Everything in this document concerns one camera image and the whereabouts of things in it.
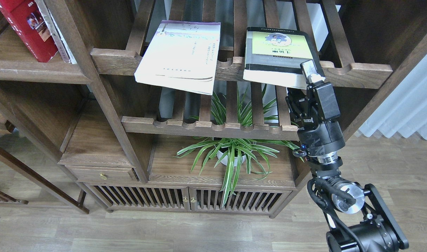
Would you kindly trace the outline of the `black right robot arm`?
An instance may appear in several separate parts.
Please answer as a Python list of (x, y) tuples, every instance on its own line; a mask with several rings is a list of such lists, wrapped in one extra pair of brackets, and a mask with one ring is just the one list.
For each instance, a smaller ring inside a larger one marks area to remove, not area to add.
[(293, 151), (306, 157), (312, 179), (308, 194), (324, 213), (331, 252), (397, 252), (409, 242), (374, 185), (359, 185), (341, 176), (343, 164), (337, 152), (345, 146), (338, 122), (340, 110), (332, 84), (326, 82), (311, 59), (300, 65), (306, 78), (306, 94), (289, 89), (286, 98), (291, 114), (302, 127), (300, 147)]

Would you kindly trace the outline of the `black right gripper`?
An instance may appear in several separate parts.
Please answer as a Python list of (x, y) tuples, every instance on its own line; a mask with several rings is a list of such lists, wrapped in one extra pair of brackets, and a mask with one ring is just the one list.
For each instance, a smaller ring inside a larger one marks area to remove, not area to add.
[(301, 123), (297, 131), (301, 148), (311, 157), (336, 152), (345, 146), (345, 140), (332, 83), (324, 82), (312, 59), (301, 63), (300, 68), (307, 83), (306, 94), (301, 89), (287, 89), (286, 102), (292, 119)]

